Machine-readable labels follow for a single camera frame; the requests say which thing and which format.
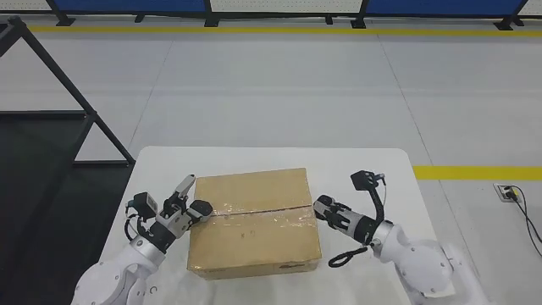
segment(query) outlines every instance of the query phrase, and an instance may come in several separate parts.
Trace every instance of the gray floor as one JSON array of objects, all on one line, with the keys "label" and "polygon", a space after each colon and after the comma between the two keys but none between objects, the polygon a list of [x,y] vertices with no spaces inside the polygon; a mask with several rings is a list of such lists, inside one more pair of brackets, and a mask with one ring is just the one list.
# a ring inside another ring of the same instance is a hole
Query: gray floor
[{"label": "gray floor", "polygon": [[[542,39],[37,37],[134,155],[149,145],[399,147],[417,165],[542,165]],[[0,83],[0,110],[77,106],[22,42],[0,58]],[[93,130],[80,158],[119,155]],[[419,184],[438,237],[472,257],[488,293],[539,304],[542,259],[493,182]],[[542,229],[542,184],[515,183]]]}]

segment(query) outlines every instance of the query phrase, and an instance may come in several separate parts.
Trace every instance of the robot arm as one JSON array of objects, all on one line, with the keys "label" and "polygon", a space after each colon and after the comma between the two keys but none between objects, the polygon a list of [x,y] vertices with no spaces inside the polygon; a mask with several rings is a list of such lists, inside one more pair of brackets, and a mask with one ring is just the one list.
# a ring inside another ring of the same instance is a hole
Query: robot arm
[{"label": "robot arm", "polygon": [[[316,217],[362,244],[362,248],[345,252],[329,261],[330,267],[348,263],[355,254],[373,249],[382,263],[393,262],[395,270],[413,305],[422,304],[490,304],[478,278],[461,252],[437,241],[410,241],[400,225],[384,220],[384,207],[376,192],[384,175],[360,171],[351,176],[356,190],[368,191],[376,208],[376,218],[351,211],[332,197],[320,196],[313,204]],[[454,296],[429,298],[426,294],[443,291],[451,282]]]},{"label": "robot arm", "polygon": [[[194,175],[187,176],[175,189],[173,195],[163,203],[158,213],[157,204],[147,193],[139,193],[129,201],[130,208],[138,217],[135,238],[126,235],[130,244],[115,258],[91,266],[80,278],[75,288],[72,305],[136,305],[143,303],[147,289],[147,278],[158,271],[171,244],[181,238],[193,225],[207,221],[213,207],[208,202],[195,200],[186,207],[187,193],[194,185]],[[155,218],[147,230],[142,222]]]}]

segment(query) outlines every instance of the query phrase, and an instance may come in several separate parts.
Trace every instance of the black frame base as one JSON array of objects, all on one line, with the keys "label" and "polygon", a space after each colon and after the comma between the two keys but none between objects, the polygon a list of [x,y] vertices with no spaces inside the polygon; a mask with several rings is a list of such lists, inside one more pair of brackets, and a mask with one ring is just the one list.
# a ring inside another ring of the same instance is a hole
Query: black frame base
[{"label": "black frame base", "polygon": [[363,19],[354,19],[350,21],[352,29],[366,29],[365,21]]},{"label": "black frame base", "polygon": [[203,26],[205,26],[205,27],[218,27],[219,22],[220,22],[220,18],[207,18],[207,19],[205,19],[205,24]]}]

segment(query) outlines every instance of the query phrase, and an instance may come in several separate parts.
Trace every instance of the yellow tape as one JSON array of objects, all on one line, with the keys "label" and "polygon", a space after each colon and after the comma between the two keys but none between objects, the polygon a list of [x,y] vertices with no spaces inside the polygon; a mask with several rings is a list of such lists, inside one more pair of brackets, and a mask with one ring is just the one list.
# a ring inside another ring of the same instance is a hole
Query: yellow tape
[{"label": "yellow tape", "polygon": [[195,27],[195,26],[31,26],[32,32],[68,33],[215,33],[308,34],[381,36],[504,36],[542,37],[542,30],[419,30],[342,29],[314,27]]},{"label": "yellow tape", "polygon": [[418,180],[542,180],[534,166],[414,166]]}]

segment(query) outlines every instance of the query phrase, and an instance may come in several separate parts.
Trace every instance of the black metal frame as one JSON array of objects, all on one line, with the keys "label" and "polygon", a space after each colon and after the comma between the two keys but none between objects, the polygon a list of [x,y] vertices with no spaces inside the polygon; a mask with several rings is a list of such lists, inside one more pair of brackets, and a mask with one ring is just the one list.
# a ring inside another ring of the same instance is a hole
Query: black metal frame
[{"label": "black metal frame", "polygon": [[528,0],[522,0],[512,12],[511,15],[505,17],[502,21],[495,23],[495,26],[497,29],[501,31],[512,31],[512,27],[510,26],[511,23],[516,24],[516,26],[523,26],[523,22],[519,19],[518,15],[523,9],[523,6],[528,2]]},{"label": "black metal frame", "polygon": [[[16,119],[16,120],[29,120],[29,119],[64,119],[64,120],[81,120],[80,130],[78,136],[74,142],[69,145],[65,155],[60,158],[59,164],[54,168],[53,175],[47,181],[46,187],[43,190],[43,195],[37,202],[36,207],[31,213],[30,217],[26,220],[20,239],[13,245],[10,259],[3,266],[3,277],[14,275],[14,272],[21,265],[28,247],[31,244],[36,231],[36,224],[40,224],[41,219],[48,213],[58,191],[64,183],[64,179],[67,174],[72,170],[72,167],[80,167],[81,165],[120,165],[122,167],[130,168],[136,163],[134,158],[130,155],[128,150],[122,145],[120,140],[114,135],[109,127],[102,120],[97,111],[86,101],[80,91],[75,87],[68,76],[60,69],[58,64],[54,61],[47,50],[41,45],[41,43],[32,35],[26,24],[19,17],[12,17],[8,19],[7,24],[0,24],[0,57],[4,55],[11,46],[13,46],[20,38],[23,38],[25,42],[32,48],[41,61],[52,71],[57,77],[58,81],[66,88],[71,96],[79,103],[83,108],[81,111],[8,111],[0,112],[0,119]],[[91,127],[96,124],[104,135],[115,145],[117,150],[123,155],[125,160],[100,160],[91,162],[78,162],[75,161],[77,153],[81,149],[83,142],[88,136]],[[93,254],[94,258],[99,254],[101,248],[98,247]],[[4,292],[4,287],[8,287],[9,280],[0,280],[0,297]]]},{"label": "black metal frame", "polygon": [[[120,140],[115,136],[115,134],[109,129],[105,124],[102,117],[96,112],[96,110],[88,103],[88,101],[83,97],[81,92],[75,87],[74,83],[68,78],[68,76],[60,69],[57,62],[54,61],[53,57],[47,52],[47,50],[41,45],[41,43],[36,39],[36,37],[30,32],[26,24],[19,17],[12,17],[8,20],[8,28],[2,32],[2,35],[5,33],[9,40],[6,46],[11,47],[19,38],[23,38],[25,42],[34,50],[36,55],[41,59],[41,61],[51,70],[51,72],[57,77],[58,81],[64,86],[66,90],[71,94],[76,102],[85,110],[85,112],[94,119],[94,123],[102,130],[103,134],[117,147],[119,152],[126,158],[129,164],[135,164],[136,161],[128,153],[128,150],[122,145]],[[0,46],[0,55],[3,55],[5,51],[9,49],[4,46]]]},{"label": "black metal frame", "polygon": [[[0,112],[0,118],[14,118],[14,119],[83,119],[83,124],[80,128],[79,135],[75,142],[71,145],[68,154],[62,158],[61,163],[54,170],[53,177],[43,192],[42,198],[38,201],[34,211],[30,214],[30,217],[25,221],[23,230],[21,231],[20,239],[14,245],[14,249],[11,251],[11,258],[3,266],[3,272],[6,275],[13,275],[23,258],[26,255],[34,236],[36,224],[39,224],[40,220],[45,217],[49,209],[53,205],[54,199],[58,194],[58,190],[64,182],[64,177],[75,161],[77,153],[83,146],[83,142],[91,131],[92,124],[95,117],[93,115],[85,114],[82,111],[14,111],[14,112]],[[7,286],[8,280],[2,280],[2,285]]]},{"label": "black metal frame", "polygon": [[70,26],[74,23],[74,18],[68,18],[66,14],[63,14],[60,9],[58,8],[57,4],[54,2],[54,0],[45,0],[47,4],[49,4],[49,7],[51,7],[52,12],[57,16],[58,23],[57,26]]},{"label": "black metal frame", "polygon": [[[141,23],[146,15],[157,15],[166,17],[178,18],[198,18],[205,20],[206,27],[217,27],[222,19],[266,19],[266,18],[324,18],[328,25],[333,24],[334,17],[355,18],[351,21],[351,26],[354,29],[366,28],[364,18],[425,18],[425,19],[502,19],[501,22],[495,23],[499,30],[509,31],[512,28],[512,22],[517,25],[523,25],[523,22],[518,17],[519,12],[528,0],[522,0],[511,15],[505,14],[369,14],[367,8],[370,0],[362,0],[359,12],[344,14],[344,13],[281,13],[281,12],[213,12],[210,0],[203,0],[205,5],[204,12],[164,12],[164,11],[85,11],[85,10],[66,10],[61,11],[53,0],[46,0],[51,11],[32,11],[33,14],[50,14],[54,13],[59,22],[59,26],[71,25],[74,18],[68,18],[66,14],[130,14],[135,16],[135,22]],[[521,18],[542,19],[540,16],[525,16]]]},{"label": "black metal frame", "polygon": [[363,21],[363,18],[365,18],[367,15],[367,6],[369,5],[369,0],[362,0],[362,6],[359,8],[359,13],[357,14],[357,17],[350,22],[352,29],[365,29],[367,26],[365,26],[365,21]]}]

